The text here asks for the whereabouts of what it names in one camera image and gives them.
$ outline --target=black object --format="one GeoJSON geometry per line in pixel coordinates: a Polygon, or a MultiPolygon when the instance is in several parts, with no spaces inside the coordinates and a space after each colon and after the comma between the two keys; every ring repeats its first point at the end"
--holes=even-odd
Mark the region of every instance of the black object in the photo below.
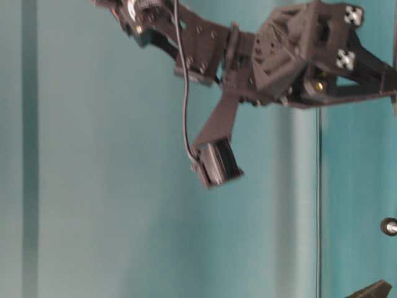
{"type": "Polygon", "coordinates": [[[386,281],[378,281],[365,289],[362,289],[347,298],[387,298],[391,285],[386,281]]]}
{"type": "MultiPolygon", "coordinates": [[[[230,142],[239,103],[307,109],[389,96],[397,106],[397,71],[366,50],[357,36],[356,30],[364,21],[364,10],[359,6],[314,0],[281,7],[271,13],[257,34],[240,31],[235,23],[227,28],[204,20],[179,6],[183,24],[179,39],[171,0],[91,2],[109,8],[141,47],[152,44],[170,55],[176,61],[175,74],[184,74],[175,46],[182,40],[189,79],[207,86],[220,83],[220,104],[192,151],[211,148],[224,140],[230,142]],[[220,64],[223,75],[219,81],[216,73],[220,64]],[[354,83],[340,86],[339,77],[354,83]]],[[[218,162],[197,158],[207,187],[229,180],[226,175],[220,183],[214,183],[205,173],[218,168],[218,162]]]]}
{"type": "Polygon", "coordinates": [[[386,235],[395,237],[397,236],[397,231],[389,229],[390,224],[394,224],[394,226],[397,227],[397,219],[387,218],[382,220],[382,223],[380,224],[380,229],[386,235]]]}
{"type": "Polygon", "coordinates": [[[238,168],[227,138],[203,144],[197,148],[199,163],[193,165],[200,173],[203,184],[210,188],[240,177],[238,168]]]}

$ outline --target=vertical pole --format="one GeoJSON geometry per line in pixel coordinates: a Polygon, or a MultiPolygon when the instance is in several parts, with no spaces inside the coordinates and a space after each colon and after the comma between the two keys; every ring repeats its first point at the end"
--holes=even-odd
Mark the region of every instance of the vertical pole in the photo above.
{"type": "MultiPolygon", "coordinates": [[[[397,70],[397,0],[395,1],[395,32],[393,44],[393,67],[397,70]]],[[[397,117],[397,95],[391,97],[395,117],[397,117]]]]}
{"type": "Polygon", "coordinates": [[[322,286],[322,143],[323,143],[323,132],[322,132],[322,113],[321,108],[317,108],[317,265],[316,265],[316,298],[321,298],[321,286],[322,286]]]}
{"type": "Polygon", "coordinates": [[[22,0],[22,298],[38,297],[37,1],[22,0]]]}

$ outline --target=cable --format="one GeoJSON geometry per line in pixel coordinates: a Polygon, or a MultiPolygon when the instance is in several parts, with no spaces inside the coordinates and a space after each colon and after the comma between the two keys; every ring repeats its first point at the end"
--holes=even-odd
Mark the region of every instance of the cable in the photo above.
{"type": "Polygon", "coordinates": [[[174,0],[174,22],[176,29],[176,36],[179,47],[179,56],[181,56],[182,68],[184,71],[184,79],[185,79],[185,93],[184,93],[184,104],[183,104],[183,112],[182,112],[182,121],[183,121],[183,134],[184,134],[184,142],[187,156],[192,161],[192,163],[197,163],[197,157],[195,157],[190,149],[189,138],[187,136],[187,102],[189,101],[189,74],[187,71],[185,51],[182,44],[181,37],[181,27],[179,23],[179,1],[174,0]]]}

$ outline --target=teal backdrop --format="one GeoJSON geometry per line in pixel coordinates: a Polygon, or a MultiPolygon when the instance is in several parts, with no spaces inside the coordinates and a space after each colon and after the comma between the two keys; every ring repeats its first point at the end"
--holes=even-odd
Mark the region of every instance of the teal backdrop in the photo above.
{"type": "MultiPolygon", "coordinates": [[[[253,32],[297,2],[184,1],[253,32]]],[[[367,9],[364,45],[390,62],[393,1],[356,2],[367,9]]],[[[140,49],[109,12],[3,0],[0,37],[1,297],[345,297],[380,278],[397,286],[397,244],[379,231],[397,213],[388,100],[323,109],[321,121],[316,110],[242,106],[232,146],[246,175],[207,191],[185,156],[173,62],[140,49]]],[[[192,85],[190,138],[220,96],[192,85]]]]}

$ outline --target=black bracket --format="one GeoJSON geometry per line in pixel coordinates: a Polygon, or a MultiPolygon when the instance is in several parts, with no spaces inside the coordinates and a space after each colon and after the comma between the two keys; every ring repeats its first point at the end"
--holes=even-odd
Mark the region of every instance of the black bracket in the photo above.
{"type": "MultiPolygon", "coordinates": [[[[127,35],[141,47],[152,44],[182,63],[176,46],[174,4],[171,0],[91,0],[109,8],[127,35]]],[[[364,22],[364,9],[351,4],[314,0],[274,9],[258,33],[225,27],[179,7],[182,39],[189,78],[211,86],[223,95],[194,150],[206,187],[237,178],[230,141],[239,103],[270,103],[307,109],[381,97],[391,97],[397,115],[397,21],[394,65],[365,49],[356,30],[364,22]],[[221,79],[216,77],[223,67],[221,79]],[[338,78],[354,83],[340,86],[338,78]]]]}
{"type": "Polygon", "coordinates": [[[391,285],[382,280],[365,289],[357,291],[348,298],[387,298],[390,291],[391,285]]]}

